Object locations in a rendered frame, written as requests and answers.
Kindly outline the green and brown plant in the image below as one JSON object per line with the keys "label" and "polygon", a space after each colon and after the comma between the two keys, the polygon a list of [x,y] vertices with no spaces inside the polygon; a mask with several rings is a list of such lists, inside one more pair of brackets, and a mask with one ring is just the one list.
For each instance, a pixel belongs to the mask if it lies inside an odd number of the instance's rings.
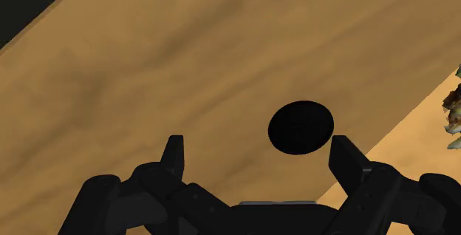
{"label": "green and brown plant", "polygon": [[[461,64],[455,75],[461,80]],[[448,125],[444,126],[445,131],[449,134],[461,133],[461,83],[445,97],[443,108],[444,112],[449,111]],[[449,143],[447,149],[461,149],[461,136]]]}

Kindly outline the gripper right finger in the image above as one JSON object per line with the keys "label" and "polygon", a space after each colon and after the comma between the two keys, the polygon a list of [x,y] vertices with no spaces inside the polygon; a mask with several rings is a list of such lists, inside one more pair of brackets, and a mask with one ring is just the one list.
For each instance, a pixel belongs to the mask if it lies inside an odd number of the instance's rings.
{"label": "gripper right finger", "polygon": [[414,235],[461,235],[461,184],[444,174],[414,181],[371,161],[344,135],[332,137],[328,166],[347,198],[322,235],[386,235],[392,222]]}

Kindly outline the black round disc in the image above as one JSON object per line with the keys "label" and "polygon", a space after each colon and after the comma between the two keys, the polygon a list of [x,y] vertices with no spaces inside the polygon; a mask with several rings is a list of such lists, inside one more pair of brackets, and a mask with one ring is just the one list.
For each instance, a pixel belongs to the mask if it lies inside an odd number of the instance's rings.
{"label": "black round disc", "polygon": [[270,142],[285,154],[309,154],[332,136],[334,119],[330,110],[314,101],[295,101],[272,116],[267,133]]}

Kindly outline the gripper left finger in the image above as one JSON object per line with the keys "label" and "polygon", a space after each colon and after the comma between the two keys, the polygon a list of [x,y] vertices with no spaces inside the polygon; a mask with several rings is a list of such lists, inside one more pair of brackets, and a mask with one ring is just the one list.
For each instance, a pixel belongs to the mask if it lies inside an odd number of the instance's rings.
{"label": "gripper left finger", "polygon": [[231,235],[230,208],[197,184],[185,184],[184,139],[169,137],[158,162],[84,182],[58,235],[126,235],[143,226],[151,235]]}

